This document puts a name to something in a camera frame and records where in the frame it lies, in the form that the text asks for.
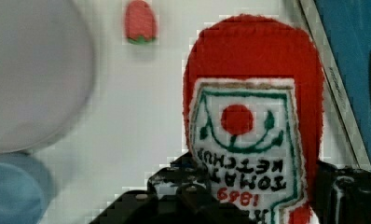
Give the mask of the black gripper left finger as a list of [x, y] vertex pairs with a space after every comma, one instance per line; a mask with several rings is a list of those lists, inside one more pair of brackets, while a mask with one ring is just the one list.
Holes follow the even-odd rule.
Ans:
[[252, 224], [232, 203], [211, 194], [204, 169], [186, 153], [149, 177], [146, 190], [119, 196], [90, 224]]

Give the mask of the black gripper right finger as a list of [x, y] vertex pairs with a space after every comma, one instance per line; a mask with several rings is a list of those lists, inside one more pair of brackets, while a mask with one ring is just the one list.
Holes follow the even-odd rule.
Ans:
[[312, 208], [320, 224], [371, 224], [371, 173], [318, 161]]

